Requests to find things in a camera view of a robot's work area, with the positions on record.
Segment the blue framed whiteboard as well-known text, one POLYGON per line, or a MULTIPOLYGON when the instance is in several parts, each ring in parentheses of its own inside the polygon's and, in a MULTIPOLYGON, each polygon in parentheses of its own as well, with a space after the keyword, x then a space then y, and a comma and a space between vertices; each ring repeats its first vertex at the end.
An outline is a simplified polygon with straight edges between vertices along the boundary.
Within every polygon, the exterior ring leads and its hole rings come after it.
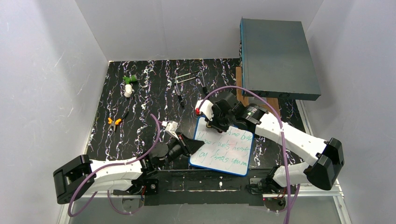
POLYGON ((195 140, 204 142, 189 158, 189 164, 198 168, 219 171, 237 176, 246 176, 253 146, 254 135, 236 127, 225 133, 206 126, 205 117, 197 121, 195 140))

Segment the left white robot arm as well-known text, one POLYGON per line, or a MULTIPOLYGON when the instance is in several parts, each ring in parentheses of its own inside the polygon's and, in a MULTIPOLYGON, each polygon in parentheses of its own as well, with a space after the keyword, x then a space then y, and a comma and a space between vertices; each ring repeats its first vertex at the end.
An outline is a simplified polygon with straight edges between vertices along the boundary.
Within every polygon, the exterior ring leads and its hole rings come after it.
POLYGON ((188 138, 181 132, 176 133, 168 144, 158 144, 144 158, 133 157, 123 161, 91 160, 89 155, 80 155, 53 172, 57 203, 73 201, 73 194, 84 179, 87 182, 77 193, 79 199, 85 193, 96 191, 128 191, 135 193, 146 186, 147 178, 180 156, 190 157, 196 153, 204 141, 188 138))

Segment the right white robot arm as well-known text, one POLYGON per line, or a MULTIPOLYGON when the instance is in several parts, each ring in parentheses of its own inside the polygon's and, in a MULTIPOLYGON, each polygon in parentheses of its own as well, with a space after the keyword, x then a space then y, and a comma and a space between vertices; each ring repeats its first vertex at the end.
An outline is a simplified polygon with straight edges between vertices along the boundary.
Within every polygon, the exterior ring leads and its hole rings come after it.
POLYGON ((196 114, 204 114, 206 125, 219 133, 230 127, 249 131, 284 146, 303 159, 290 166, 274 166, 257 184, 257 192, 275 192, 301 183, 310 183, 322 190, 331 190, 342 167, 344 155, 336 138, 326 141, 302 132, 289 124, 279 123, 277 117, 256 104, 245 106, 230 92, 223 92, 212 100, 199 100, 196 114))

